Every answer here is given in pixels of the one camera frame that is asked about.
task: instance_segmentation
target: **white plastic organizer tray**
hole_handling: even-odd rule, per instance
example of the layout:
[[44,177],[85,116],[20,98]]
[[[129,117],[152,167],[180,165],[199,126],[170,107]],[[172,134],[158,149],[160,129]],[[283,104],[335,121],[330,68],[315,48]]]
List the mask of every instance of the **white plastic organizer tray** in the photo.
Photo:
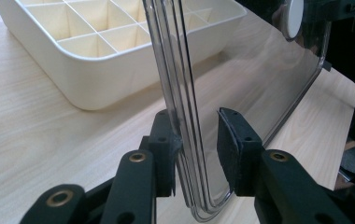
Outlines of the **white plastic organizer tray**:
[[[230,13],[236,11],[236,4],[226,4],[232,0],[201,0],[205,7],[194,4],[193,8],[187,2],[186,26],[193,41],[205,39],[216,27],[230,27],[231,33],[246,15],[245,10],[239,15]],[[212,4],[224,10],[218,11]],[[104,108],[159,80],[142,0],[0,0],[0,15],[79,108]],[[212,50],[196,49],[200,55],[192,62],[218,53],[225,44],[219,41],[212,43]]]

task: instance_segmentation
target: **transparent plastic panel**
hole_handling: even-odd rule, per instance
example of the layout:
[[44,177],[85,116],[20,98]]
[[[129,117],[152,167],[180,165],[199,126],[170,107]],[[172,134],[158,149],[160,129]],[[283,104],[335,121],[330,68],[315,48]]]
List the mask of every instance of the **transparent plastic panel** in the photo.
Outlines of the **transparent plastic panel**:
[[165,100],[183,140],[177,168],[186,202],[207,221],[232,193],[217,152],[217,111],[241,113],[266,147],[319,74],[330,23],[306,17],[303,0],[144,2]]

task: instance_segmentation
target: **tray compartment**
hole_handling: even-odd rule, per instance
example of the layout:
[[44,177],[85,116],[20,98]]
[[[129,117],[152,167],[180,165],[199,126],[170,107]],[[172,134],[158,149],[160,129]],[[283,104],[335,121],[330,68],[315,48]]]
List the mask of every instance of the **tray compartment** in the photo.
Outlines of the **tray compartment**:
[[142,0],[113,0],[113,2],[125,10],[135,21],[146,21]]
[[42,5],[48,3],[62,3],[64,0],[21,0],[24,6]]
[[134,49],[151,43],[149,33],[136,24],[106,31],[100,35],[117,51]]
[[65,3],[27,7],[55,40],[93,33],[93,28]]
[[97,34],[65,39],[58,43],[65,50],[82,57],[101,58],[116,53],[116,50]]
[[68,2],[68,5],[98,32],[135,23],[109,0]]

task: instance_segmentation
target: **wood grain surface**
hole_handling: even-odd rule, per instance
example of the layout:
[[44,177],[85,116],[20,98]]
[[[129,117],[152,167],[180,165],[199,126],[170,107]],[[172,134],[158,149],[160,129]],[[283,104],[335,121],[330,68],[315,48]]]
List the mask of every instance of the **wood grain surface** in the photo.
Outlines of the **wood grain surface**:
[[[292,153],[332,188],[355,105],[355,85],[322,71],[271,143]],[[45,190],[63,183],[86,190],[114,176],[165,108],[159,84],[88,112],[73,107],[0,18],[0,223],[19,223]],[[157,200],[158,223],[196,223],[177,196]],[[233,197],[210,223],[257,223],[252,199]]]

